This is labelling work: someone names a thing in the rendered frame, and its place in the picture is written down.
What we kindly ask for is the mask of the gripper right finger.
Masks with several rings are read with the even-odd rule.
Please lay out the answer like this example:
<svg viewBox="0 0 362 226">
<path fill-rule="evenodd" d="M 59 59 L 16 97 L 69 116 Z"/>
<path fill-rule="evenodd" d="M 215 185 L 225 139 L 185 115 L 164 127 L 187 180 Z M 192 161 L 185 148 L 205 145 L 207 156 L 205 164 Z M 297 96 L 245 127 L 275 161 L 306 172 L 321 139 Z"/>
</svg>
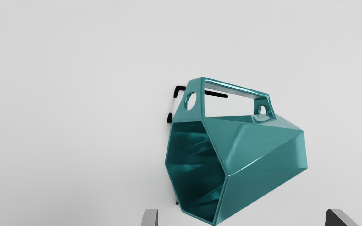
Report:
<svg viewBox="0 0 362 226">
<path fill-rule="evenodd" d="M 359 226 L 351 217 L 341 209 L 328 209 L 326 211 L 326 226 Z"/>
</svg>

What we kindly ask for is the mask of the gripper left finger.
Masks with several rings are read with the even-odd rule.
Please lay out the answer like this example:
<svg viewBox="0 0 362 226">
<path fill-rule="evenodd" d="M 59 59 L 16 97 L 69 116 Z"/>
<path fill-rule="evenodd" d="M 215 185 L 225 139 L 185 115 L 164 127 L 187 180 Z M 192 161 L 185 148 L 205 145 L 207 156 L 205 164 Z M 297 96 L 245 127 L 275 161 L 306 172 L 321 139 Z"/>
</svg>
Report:
<svg viewBox="0 0 362 226">
<path fill-rule="evenodd" d="M 141 226 L 158 226 L 158 209 L 146 209 Z"/>
</svg>

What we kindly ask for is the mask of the teal faceted mug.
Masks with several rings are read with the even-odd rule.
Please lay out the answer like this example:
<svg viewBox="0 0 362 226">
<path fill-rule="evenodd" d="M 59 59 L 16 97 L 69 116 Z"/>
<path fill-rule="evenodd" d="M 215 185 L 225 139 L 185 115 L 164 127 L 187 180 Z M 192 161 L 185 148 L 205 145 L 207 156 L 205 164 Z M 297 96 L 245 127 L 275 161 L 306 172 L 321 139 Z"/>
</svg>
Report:
<svg viewBox="0 0 362 226">
<path fill-rule="evenodd" d="M 253 114 L 207 117 L 205 88 L 253 99 Z M 216 226 L 308 168 L 304 132 L 266 93 L 192 79 L 172 118 L 165 167 L 181 211 Z"/>
</svg>

